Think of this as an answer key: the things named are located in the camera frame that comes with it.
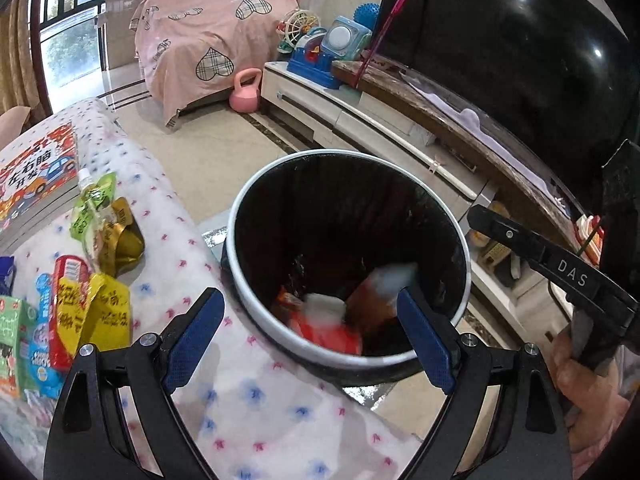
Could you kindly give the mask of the right hand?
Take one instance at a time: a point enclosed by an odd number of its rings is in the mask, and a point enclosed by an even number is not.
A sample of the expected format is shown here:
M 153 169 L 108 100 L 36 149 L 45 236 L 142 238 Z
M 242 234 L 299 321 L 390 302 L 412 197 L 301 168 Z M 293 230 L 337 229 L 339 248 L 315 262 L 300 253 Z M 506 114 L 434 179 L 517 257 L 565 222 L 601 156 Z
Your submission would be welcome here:
M 614 420 L 626 413 L 628 401 L 618 394 L 618 370 L 611 362 L 605 376 L 582 366 L 572 358 L 570 328 L 565 327 L 552 344 L 550 373 L 556 388 L 578 408 L 568 424 L 568 440 L 573 453 L 604 441 Z

